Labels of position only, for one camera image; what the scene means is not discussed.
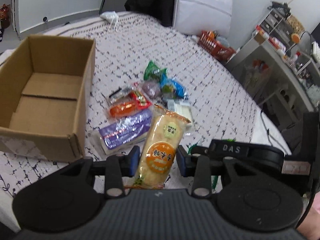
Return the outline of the person's right hand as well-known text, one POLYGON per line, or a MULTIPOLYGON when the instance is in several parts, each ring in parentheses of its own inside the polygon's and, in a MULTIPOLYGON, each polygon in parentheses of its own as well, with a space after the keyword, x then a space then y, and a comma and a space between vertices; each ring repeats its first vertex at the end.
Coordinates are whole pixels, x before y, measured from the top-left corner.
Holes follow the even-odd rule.
POLYGON ((298 231, 309 240, 320 238, 319 192, 315 195, 312 208, 298 227, 298 231))

